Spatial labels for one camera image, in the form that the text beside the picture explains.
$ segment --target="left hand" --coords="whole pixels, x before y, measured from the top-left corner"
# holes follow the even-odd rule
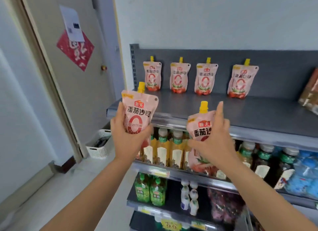
[[[138,134],[129,134],[124,127],[125,107],[119,102],[116,116],[110,121],[110,129],[115,145],[116,159],[124,162],[133,162],[141,148],[143,141],[150,137],[152,126],[147,126]]]

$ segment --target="hand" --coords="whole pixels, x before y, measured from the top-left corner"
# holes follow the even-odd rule
[[[223,117],[223,101],[215,112],[211,134],[205,141],[188,140],[188,145],[200,152],[213,165],[226,173],[232,164],[240,162],[229,133],[230,121]]]
[[[110,121],[110,129],[115,145],[116,159],[133,162],[141,148],[141,144],[145,139],[150,137],[152,126],[147,126],[138,134],[129,134],[124,127],[125,107],[122,102],[119,102],[116,116]]]

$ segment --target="white paper sheet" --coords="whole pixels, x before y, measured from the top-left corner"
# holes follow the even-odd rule
[[[73,8],[60,5],[67,36],[71,41],[85,42],[82,29],[80,28],[80,19]]]

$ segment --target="green juice bottle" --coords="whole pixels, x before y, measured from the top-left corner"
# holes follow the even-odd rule
[[[135,188],[138,201],[150,201],[149,181],[147,175],[145,175],[144,173],[139,174],[139,178],[137,178],[135,181]]]
[[[160,178],[154,179],[150,186],[150,200],[155,206],[162,206],[166,200],[165,182]]]

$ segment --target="ketchup pouch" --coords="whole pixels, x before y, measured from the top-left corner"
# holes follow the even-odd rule
[[[245,65],[236,64],[233,66],[232,78],[227,89],[229,97],[244,99],[249,93],[259,67],[249,66],[249,64],[246,63],[249,63],[249,61],[245,62]]]
[[[183,63],[183,58],[180,57],[179,63],[171,63],[170,89],[174,93],[184,93],[188,86],[188,72],[191,64]]]
[[[197,113],[188,117],[187,131],[194,140],[204,141],[209,137],[214,122],[214,116],[215,111],[213,110],[206,113]],[[215,172],[213,169],[216,167],[214,167],[207,159],[200,156],[200,153],[196,149],[191,149],[189,152],[188,163],[193,171],[208,173],[209,176],[212,176]]]
[[[162,64],[154,62],[154,58],[151,56],[150,62],[143,62],[143,67],[145,69],[146,88],[150,91],[160,90]]]
[[[210,63],[208,58],[206,64],[197,64],[197,77],[194,84],[194,91],[198,95],[208,95],[212,92],[218,65]]]
[[[123,90],[121,96],[125,106],[125,129],[130,134],[137,134],[150,124],[158,106],[158,97],[132,90]],[[149,146],[150,141],[149,136],[149,138],[142,143],[141,149],[143,150],[144,147]]]

